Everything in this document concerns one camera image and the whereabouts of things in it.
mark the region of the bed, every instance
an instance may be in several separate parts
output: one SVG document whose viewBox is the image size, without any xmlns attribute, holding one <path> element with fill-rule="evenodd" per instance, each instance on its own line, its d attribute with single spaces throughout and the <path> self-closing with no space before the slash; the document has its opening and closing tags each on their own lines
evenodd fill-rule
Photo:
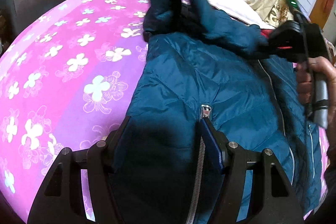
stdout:
<svg viewBox="0 0 336 224">
<path fill-rule="evenodd" d="M 66 0 L 1 58 L 0 191 L 24 221 L 60 150 L 89 148 L 124 119 L 146 63 L 148 7 L 148 0 Z M 326 155 L 322 129 L 320 143 Z M 82 187 L 94 220 L 85 172 Z"/>
</svg>

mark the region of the white cloth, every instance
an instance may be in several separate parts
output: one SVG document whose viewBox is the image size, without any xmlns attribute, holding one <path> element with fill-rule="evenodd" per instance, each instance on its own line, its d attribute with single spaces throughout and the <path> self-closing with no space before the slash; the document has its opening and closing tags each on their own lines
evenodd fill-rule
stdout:
<svg viewBox="0 0 336 224">
<path fill-rule="evenodd" d="M 261 17 L 243 0 L 207 0 L 212 6 L 223 10 L 228 15 L 237 18 L 248 25 L 256 24 L 261 29 L 275 29 L 264 22 Z"/>
</svg>

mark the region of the white piping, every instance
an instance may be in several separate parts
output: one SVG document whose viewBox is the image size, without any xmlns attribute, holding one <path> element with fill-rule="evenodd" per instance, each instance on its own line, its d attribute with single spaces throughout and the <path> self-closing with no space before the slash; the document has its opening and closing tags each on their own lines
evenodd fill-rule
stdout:
<svg viewBox="0 0 336 224">
<path fill-rule="evenodd" d="M 273 90 L 273 94 L 274 94 L 274 98 L 277 100 L 277 97 L 275 96 L 275 92 L 274 92 L 274 88 L 273 88 L 273 84 L 272 84 L 272 79 L 270 77 L 270 75 L 266 72 L 266 70 L 264 69 L 264 67 L 262 66 L 262 64 L 260 63 L 260 60 L 258 60 L 259 62 L 259 65 L 260 67 L 263 69 L 263 71 L 267 74 L 268 78 L 269 78 L 269 82 L 271 83 L 271 86 L 272 86 L 272 90 Z M 280 113 L 281 113 L 281 118 L 282 118 L 282 126 L 283 126 L 283 133 L 286 137 L 286 131 L 285 131 L 285 121 L 284 121 L 284 117 L 282 115 L 282 112 L 281 112 L 281 108 L 279 106 L 279 109 L 280 109 Z M 288 146 L 289 146 L 289 151 L 291 152 L 291 155 L 292 155 L 292 160 L 293 160 L 293 176 L 292 176 L 292 182 L 291 184 L 293 185 L 293 180 L 294 180 L 294 171 L 295 171 L 295 159 L 294 159 L 294 154 L 293 154 L 293 151 L 291 150 L 291 146 L 289 145 L 288 143 Z"/>
<path fill-rule="evenodd" d="M 314 163 L 313 137 L 312 137 L 311 131 L 310 131 L 310 123 L 309 123 L 308 127 L 309 127 L 310 139 L 311 139 L 311 158 L 313 159 L 313 179 L 314 179 L 314 177 L 315 177 L 315 163 Z"/>
</svg>

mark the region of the human hand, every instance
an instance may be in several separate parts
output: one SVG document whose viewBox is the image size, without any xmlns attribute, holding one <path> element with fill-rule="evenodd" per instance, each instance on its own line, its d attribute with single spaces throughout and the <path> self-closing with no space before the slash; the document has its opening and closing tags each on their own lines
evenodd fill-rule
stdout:
<svg viewBox="0 0 336 224">
<path fill-rule="evenodd" d="M 314 72 L 323 73 L 327 78 L 329 108 L 327 137 L 330 147 L 336 147 L 336 68 L 324 57 L 309 58 L 308 65 Z M 307 63 L 297 65 L 296 81 L 299 102 L 309 102 L 312 91 L 311 75 L 306 71 Z"/>
</svg>

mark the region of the handheld device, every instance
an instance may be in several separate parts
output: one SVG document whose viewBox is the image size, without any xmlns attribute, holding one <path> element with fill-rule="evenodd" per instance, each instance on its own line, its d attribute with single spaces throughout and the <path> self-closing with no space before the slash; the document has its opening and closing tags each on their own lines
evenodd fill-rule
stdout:
<svg viewBox="0 0 336 224">
<path fill-rule="evenodd" d="M 320 27 L 309 22 L 300 10 L 297 0 L 286 0 L 294 20 L 288 20 L 276 28 L 268 38 L 269 53 L 286 58 L 293 63 L 307 61 L 308 58 L 332 57 L 325 44 Z M 309 120 L 323 128 L 328 126 L 328 89 L 326 77 L 320 73 L 312 73 L 313 93 L 310 102 L 305 106 L 305 115 Z"/>
</svg>

